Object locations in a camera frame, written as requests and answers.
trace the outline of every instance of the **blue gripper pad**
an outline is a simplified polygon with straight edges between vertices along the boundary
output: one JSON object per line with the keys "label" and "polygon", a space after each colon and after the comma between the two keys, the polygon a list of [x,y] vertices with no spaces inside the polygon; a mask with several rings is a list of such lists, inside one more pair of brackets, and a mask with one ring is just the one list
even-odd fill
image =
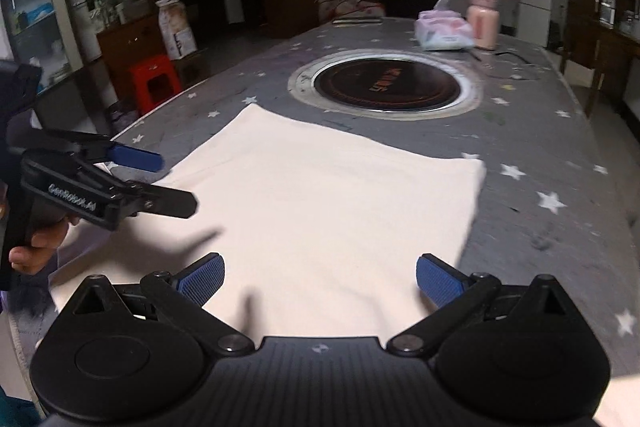
{"label": "blue gripper pad", "polygon": [[179,293],[203,307],[225,282],[225,260],[217,253],[208,253],[171,280]]}
{"label": "blue gripper pad", "polygon": [[164,168],[164,159],[161,155],[119,143],[107,151],[107,158],[123,167],[140,171],[159,172]]}
{"label": "blue gripper pad", "polygon": [[460,297],[469,288],[466,275],[430,253],[425,253],[418,259],[415,278],[420,291],[438,308]]}

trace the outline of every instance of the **white star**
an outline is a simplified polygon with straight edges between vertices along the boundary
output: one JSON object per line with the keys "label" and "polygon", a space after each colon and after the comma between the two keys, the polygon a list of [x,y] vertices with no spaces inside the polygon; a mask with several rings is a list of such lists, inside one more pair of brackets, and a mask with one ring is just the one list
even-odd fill
{"label": "white star", "polygon": [[627,333],[630,335],[634,334],[634,326],[638,321],[629,310],[625,310],[622,315],[616,314],[616,318],[618,319],[618,334],[620,337],[624,337]]}
{"label": "white star", "polygon": [[538,192],[538,195],[540,196],[540,203],[538,203],[538,206],[548,208],[554,214],[558,213],[558,208],[564,208],[566,206],[564,203],[561,203],[555,192],[552,192],[549,195]]}
{"label": "white star", "polygon": [[514,180],[520,181],[520,178],[526,176],[524,172],[521,172],[515,165],[502,164],[502,172],[504,176],[511,176]]}

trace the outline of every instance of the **pink thermos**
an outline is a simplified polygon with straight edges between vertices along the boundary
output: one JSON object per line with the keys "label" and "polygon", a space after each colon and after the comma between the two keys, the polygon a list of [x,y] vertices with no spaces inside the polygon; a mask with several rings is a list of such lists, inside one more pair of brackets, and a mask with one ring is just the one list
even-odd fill
{"label": "pink thermos", "polygon": [[495,49],[500,27],[500,14],[495,9],[497,4],[498,0],[471,0],[466,20],[474,29],[477,48]]}

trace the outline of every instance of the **star pattern tablecloth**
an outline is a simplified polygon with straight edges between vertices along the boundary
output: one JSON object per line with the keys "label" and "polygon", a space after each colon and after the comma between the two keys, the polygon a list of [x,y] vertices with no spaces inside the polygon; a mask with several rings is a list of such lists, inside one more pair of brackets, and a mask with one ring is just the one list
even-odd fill
{"label": "star pattern tablecloth", "polygon": [[[163,172],[112,172],[156,181],[251,103],[426,156],[480,158],[487,176],[458,268],[490,272],[507,284],[555,275],[604,345],[613,376],[638,373],[637,253],[589,123],[542,49],[500,36],[493,53],[438,53],[483,80],[480,107],[449,118],[375,120],[311,107],[288,93],[295,70],[328,54],[419,51],[412,28],[402,19],[328,25],[283,42],[192,87],[117,137],[161,153]],[[22,324],[29,329],[27,319]]]}

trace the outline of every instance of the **stool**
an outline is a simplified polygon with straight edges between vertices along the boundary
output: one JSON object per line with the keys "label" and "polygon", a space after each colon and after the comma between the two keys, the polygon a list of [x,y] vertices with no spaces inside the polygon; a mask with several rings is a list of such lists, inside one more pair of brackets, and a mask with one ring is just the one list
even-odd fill
{"label": "stool", "polygon": [[174,67],[166,55],[156,55],[129,68],[140,116],[182,92]]}

